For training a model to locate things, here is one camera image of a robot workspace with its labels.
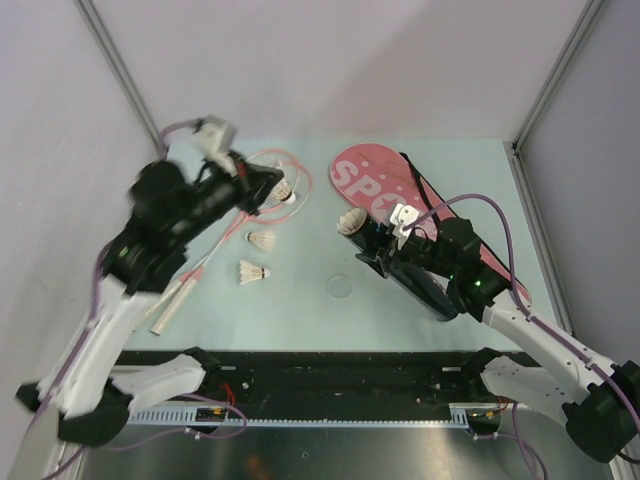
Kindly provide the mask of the black shuttlecock tube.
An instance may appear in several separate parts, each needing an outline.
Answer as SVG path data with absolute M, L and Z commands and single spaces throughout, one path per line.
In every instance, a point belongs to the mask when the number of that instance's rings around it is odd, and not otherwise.
M 402 259 L 392 228 L 373 220 L 365 210 L 355 209 L 342 215 L 338 233 L 357 249 L 355 258 L 384 279 L 393 279 L 419 300 L 438 321 L 453 320 L 458 312 L 443 286 L 426 270 Z

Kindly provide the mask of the clear tube lid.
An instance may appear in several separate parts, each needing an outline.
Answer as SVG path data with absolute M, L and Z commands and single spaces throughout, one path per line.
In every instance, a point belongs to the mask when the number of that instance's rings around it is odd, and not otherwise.
M 353 286 L 348 276 L 344 274 L 335 274 L 328 279 L 326 290 L 330 297 L 342 300 L 351 295 Z

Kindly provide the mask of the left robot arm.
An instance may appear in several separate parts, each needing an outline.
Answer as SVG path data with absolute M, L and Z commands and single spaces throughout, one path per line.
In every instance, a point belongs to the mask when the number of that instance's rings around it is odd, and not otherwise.
M 230 159 L 234 174 L 206 161 L 193 182 L 170 160 L 140 171 L 129 190 L 130 218 L 98 255 L 87 319 L 51 372 L 16 392 L 36 416 L 55 410 L 59 440 L 100 447 L 143 410 L 219 392 L 220 364 L 197 347 L 132 374 L 111 371 L 145 311 L 186 263 L 191 241 L 234 208 L 257 214 L 284 178 L 282 170 L 249 163 L 237 152 Z

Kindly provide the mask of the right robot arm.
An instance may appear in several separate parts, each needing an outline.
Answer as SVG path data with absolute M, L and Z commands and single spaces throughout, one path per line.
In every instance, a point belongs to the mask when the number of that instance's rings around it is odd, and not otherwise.
M 491 394 L 529 406 L 556 421 L 588 457 L 608 463 L 639 434 L 639 366 L 617 364 L 543 320 L 510 278 L 481 258 L 481 239 L 466 219 L 438 223 L 435 238 L 406 219 L 376 222 L 356 208 L 337 223 L 358 259 L 393 278 L 444 320 L 468 314 L 501 333 L 535 361 L 524 367 L 483 350 L 461 376 L 473 401 Z

